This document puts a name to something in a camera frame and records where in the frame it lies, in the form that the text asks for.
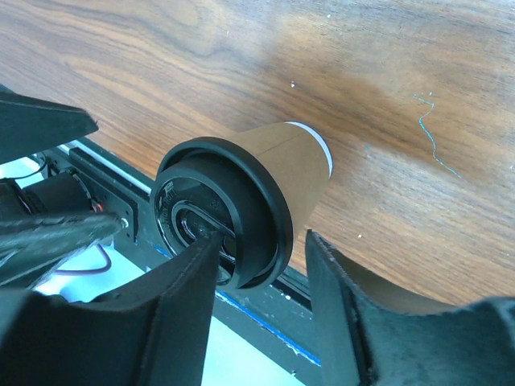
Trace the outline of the brown paper coffee cup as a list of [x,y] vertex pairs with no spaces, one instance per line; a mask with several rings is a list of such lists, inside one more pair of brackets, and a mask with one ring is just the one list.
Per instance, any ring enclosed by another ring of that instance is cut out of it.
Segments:
[[332,176],[328,144],[310,126],[286,121],[235,133],[229,140],[270,173],[290,211],[294,236],[307,224]]

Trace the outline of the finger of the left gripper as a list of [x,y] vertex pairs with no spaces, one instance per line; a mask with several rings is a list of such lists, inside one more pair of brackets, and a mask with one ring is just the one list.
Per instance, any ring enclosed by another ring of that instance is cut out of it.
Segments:
[[63,261],[123,229],[113,214],[26,216],[1,221],[1,280],[39,281]]
[[74,141],[98,131],[83,109],[23,96],[1,87],[1,162]]

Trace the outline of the black coffee cup lid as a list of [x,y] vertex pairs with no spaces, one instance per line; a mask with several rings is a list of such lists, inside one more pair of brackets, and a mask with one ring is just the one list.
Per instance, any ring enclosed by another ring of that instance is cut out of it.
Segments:
[[284,194],[256,155],[229,140],[200,137],[173,147],[159,165],[150,204],[175,255],[220,235],[217,285],[224,291],[266,287],[290,260],[294,229]]

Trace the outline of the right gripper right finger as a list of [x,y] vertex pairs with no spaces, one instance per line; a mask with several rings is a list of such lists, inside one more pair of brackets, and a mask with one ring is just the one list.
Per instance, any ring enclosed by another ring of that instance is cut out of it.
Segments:
[[513,384],[513,298],[453,306],[423,297],[317,232],[305,255],[323,384]]

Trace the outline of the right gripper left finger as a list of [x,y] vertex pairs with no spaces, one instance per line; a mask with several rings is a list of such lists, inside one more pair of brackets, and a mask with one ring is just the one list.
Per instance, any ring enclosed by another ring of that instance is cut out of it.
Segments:
[[200,384],[220,245],[201,238],[91,302],[2,291],[2,384]]

